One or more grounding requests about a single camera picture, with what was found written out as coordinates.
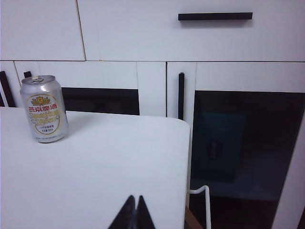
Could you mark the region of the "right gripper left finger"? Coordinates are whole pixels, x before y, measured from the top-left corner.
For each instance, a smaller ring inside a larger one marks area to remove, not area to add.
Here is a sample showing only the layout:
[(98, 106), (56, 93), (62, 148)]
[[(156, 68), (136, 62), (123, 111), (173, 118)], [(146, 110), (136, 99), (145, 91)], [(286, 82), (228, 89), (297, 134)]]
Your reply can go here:
[(109, 229), (132, 229), (135, 216), (135, 198), (130, 195), (112, 221)]

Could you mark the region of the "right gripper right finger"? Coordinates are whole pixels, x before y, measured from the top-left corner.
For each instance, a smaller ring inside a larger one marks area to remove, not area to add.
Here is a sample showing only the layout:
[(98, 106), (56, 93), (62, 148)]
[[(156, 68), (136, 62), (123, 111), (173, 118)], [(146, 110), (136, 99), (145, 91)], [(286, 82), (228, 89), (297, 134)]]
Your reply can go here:
[(156, 229), (143, 196), (137, 205), (137, 229)]

